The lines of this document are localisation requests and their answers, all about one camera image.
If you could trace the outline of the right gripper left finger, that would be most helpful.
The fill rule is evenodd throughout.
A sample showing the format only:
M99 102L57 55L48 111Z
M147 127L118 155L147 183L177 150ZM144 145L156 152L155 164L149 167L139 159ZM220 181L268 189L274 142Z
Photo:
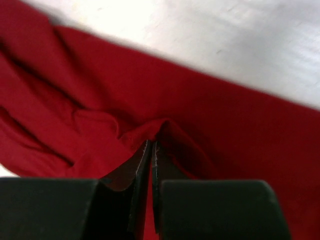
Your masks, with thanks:
M152 142L146 140L127 161L100 179L106 187L106 224L111 240L142 240L146 219Z

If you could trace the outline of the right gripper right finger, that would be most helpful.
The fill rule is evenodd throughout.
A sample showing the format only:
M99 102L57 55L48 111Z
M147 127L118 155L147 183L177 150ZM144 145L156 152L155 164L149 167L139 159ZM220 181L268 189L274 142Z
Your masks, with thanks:
M152 147L154 227L161 240L190 239L190 179L159 142Z

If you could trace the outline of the dark red t-shirt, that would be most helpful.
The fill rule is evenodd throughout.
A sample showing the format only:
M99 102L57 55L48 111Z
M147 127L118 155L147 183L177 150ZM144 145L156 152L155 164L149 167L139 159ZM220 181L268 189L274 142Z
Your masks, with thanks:
M195 179L262 179L291 236L320 237L320 113L0 3L0 162L101 178L158 140Z

